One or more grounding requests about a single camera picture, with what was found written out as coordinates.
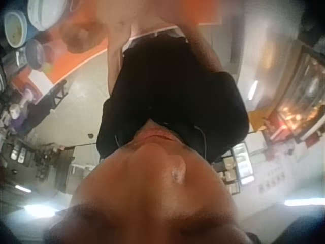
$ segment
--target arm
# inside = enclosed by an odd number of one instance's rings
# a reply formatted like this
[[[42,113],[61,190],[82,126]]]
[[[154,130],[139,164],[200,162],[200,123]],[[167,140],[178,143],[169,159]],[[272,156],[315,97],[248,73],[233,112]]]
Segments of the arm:
[[[108,52],[108,93],[111,96],[114,89],[117,77],[123,65],[123,52],[122,48],[118,50],[107,49]]]
[[[123,46],[131,35],[131,24],[120,22],[108,27],[108,93],[112,94],[116,80],[123,66]]]
[[[193,53],[203,66],[212,72],[223,71],[219,57],[197,27],[180,25],[179,28],[185,34]]]

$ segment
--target black shirt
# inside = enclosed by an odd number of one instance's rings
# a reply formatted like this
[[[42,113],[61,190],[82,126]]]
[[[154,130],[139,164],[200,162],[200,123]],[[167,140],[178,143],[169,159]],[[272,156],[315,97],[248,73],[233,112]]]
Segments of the black shirt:
[[[102,158],[129,143],[149,120],[177,133],[209,163],[244,140],[248,117],[227,72],[203,67],[184,38],[158,36],[124,53],[104,103],[97,149]]]

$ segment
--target glass display case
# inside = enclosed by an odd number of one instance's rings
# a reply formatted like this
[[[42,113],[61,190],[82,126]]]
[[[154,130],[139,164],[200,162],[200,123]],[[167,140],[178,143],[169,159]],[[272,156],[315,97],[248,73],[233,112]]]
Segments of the glass display case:
[[[233,152],[238,165],[240,183],[245,185],[253,182],[255,180],[253,176],[253,167],[249,158],[246,144],[243,142],[234,146]]]
[[[325,61],[304,47],[277,111],[299,142],[325,123],[324,105]]]

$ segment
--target light fixture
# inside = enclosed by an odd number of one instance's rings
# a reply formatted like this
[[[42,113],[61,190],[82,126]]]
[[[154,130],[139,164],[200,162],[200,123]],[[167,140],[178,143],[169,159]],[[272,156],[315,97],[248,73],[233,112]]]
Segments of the light fixture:
[[[257,84],[258,84],[258,80],[256,80],[254,82],[254,84],[252,85],[252,87],[250,88],[249,90],[249,93],[248,93],[248,99],[251,101],[254,97],[254,94],[255,94],[255,91],[256,91],[256,88],[257,88]]]
[[[30,189],[27,189],[27,188],[22,187],[22,186],[20,186],[20,185],[15,185],[15,188],[17,188],[17,189],[19,189],[19,190],[21,190],[21,191],[23,191],[23,192],[28,192],[28,193],[31,192]]]
[[[310,205],[325,205],[325,198],[309,198],[309,199],[293,199],[286,200],[284,205],[289,207],[310,206]]]
[[[54,216],[55,213],[58,212],[58,210],[50,206],[41,205],[41,204],[27,205],[25,206],[25,210],[27,213],[37,218],[49,218]]]
[[[254,176],[249,176],[247,178],[241,179],[240,181],[241,181],[242,185],[245,185],[245,184],[253,182],[254,180],[255,180]]]

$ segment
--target ceiling light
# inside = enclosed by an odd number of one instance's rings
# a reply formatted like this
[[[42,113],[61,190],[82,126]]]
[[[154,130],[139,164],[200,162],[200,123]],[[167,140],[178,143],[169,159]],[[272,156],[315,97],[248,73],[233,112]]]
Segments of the ceiling light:
[[[36,204],[36,205],[27,205],[25,206],[25,210],[30,215],[33,215],[37,218],[48,218],[55,215],[58,211],[50,206]]]
[[[254,82],[254,84],[252,85],[252,87],[250,88],[249,90],[249,93],[248,93],[248,99],[251,101],[254,97],[254,94],[255,94],[255,91],[256,91],[256,88],[257,88],[257,84],[258,84],[258,80],[256,80]]]
[[[310,206],[310,205],[325,205],[325,198],[309,198],[309,199],[294,199],[286,200],[284,205],[289,207]]]
[[[19,190],[21,190],[21,191],[23,191],[23,192],[28,192],[28,193],[31,192],[30,189],[27,189],[27,188],[22,187],[22,186],[20,186],[20,185],[15,185],[15,188],[17,188],[17,189],[19,189]]]

